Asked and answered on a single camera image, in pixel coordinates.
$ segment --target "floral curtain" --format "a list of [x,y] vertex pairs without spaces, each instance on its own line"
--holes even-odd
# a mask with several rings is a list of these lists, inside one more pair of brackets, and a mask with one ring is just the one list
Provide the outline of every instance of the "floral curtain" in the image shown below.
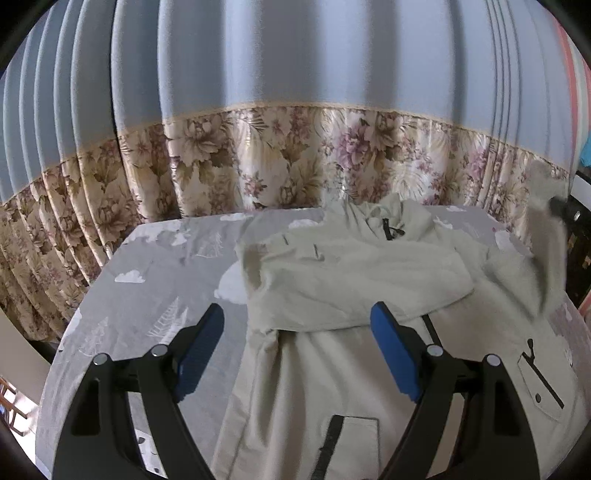
[[540,156],[422,116],[339,105],[253,105],[120,132],[43,172],[0,222],[0,306],[29,339],[56,340],[142,222],[390,192],[476,205],[527,239],[526,169]]

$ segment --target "bed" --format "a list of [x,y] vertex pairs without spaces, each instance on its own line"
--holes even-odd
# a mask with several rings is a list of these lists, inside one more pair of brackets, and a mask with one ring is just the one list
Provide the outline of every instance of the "bed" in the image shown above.
[[[462,229],[484,244],[528,253],[482,209],[428,208],[441,225]],[[238,242],[260,241],[322,218],[321,209],[269,209],[137,227],[102,270],[61,340],[41,400],[36,440],[40,469],[49,473],[53,467],[69,402],[94,355],[143,355],[156,343],[169,343],[180,328],[195,324],[209,304],[217,302],[225,312],[225,331],[197,390],[180,403],[197,447],[210,462],[245,344],[246,292],[234,248]],[[589,331],[566,295],[550,322],[569,344],[565,355],[583,386],[591,419]],[[141,399],[131,395],[130,405],[144,462],[162,473]]]

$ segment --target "black strap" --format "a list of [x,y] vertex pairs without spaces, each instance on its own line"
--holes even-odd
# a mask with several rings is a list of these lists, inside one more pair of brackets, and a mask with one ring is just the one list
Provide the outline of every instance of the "black strap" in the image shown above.
[[548,381],[546,380],[545,376],[542,375],[542,372],[540,372],[540,370],[538,369],[538,367],[534,365],[534,360],[535,360],[534,340],[531,339],[531,338],[528,338],[527,339],[527,346],[530,347],[530,355],[527,355],[525,352],[521,352],[521,356],[528,363],[528,365],[531,367],[531,369],[534,371],[534,373],[536,375],[538,375],[538,378],[544,384],[544,386],[546,387],[546,389],[550,392],[550,395],[552,395],[552,397],[556,400],[556,403],[558,404],[558,406],[561,409],[564,410],[564,402],[560,399],[560,397],[558,396],[558,394],[556,393],[556,391],[548,383]]
[[437,331],[435,330],[435,327],[433,326],[433,322],[431,321],[431,317],[428,314],[425,314],[421,318],[423,319],[423,322],[425,323],[425,327],[427,327],[427,331],[429,332],[429,335],[431,335],[431,340],[433,341],[433,343],[435,343],[435,345],[443,346],[441,344],[441,340],[439,339],[439,335],[437,334]]
[[382,227],[384,228],[386,240],[395,240],[399,236],[404,236],[405,234],[404,230],[400,228],[390,227],[390,220],[388,218],[382,218]]
[[333,415],[330,419],[324,445],[320,448],[320,456],[314,467],[314,472],[312,472],[311,480],[324,480],[330,459],[335,452],[336,443],[339,441],[340,432],[343,430],[344,420],[345,417],[342,415]]

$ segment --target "wooden chair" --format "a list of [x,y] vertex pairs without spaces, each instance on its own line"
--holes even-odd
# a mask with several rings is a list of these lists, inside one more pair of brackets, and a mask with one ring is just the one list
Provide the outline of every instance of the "wooden chair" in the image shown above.
[[21,437],[24,437],[27,432],[21,432],[20,430],[16,429],[14,426],[14,422],[17,419],[17,415],[20,415],[22,418],[24,418],[25,420],[28,419],[28,416],[26,413],[22,412],[21,410],[19,410],[14,403],[9,402],[6,397],[4,397],[4,395],[6,394],[6,392],[9,391],[11,393],[14,394],[15,398],[17,395],[17,391],[16,389],[12,388],[10,386],[10,384],[4,380],[2,377],[0,377],[0,405],[2,405],[6,411],[8,412],[8,427],[16,434],[20,435]]

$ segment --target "pocket flap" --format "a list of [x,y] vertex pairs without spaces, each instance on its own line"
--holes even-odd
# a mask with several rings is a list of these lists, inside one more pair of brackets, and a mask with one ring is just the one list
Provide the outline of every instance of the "pocket flap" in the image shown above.
[[[334,415],[311,478],[313,480],[377,479],[379,476],[378,442],[377,419]],[[332,452],[331,457],[326,458],[330,452]]]
[[519,371],[523,376],[523,380],[525,381],[525,385],[527,386],[527,390],[530,392],[531,399],[533,400],[534,404],[546,415],[550,416],[556,421],[560,421],[564,403],[562,403],[562,406],[560,405],[559,401],[554,398],[552,392],[547,388],[546,385],[544,385],[544,382],[540,376],[534,371],[534,369],[523,356],[520,356],[517,366],[519,367]]

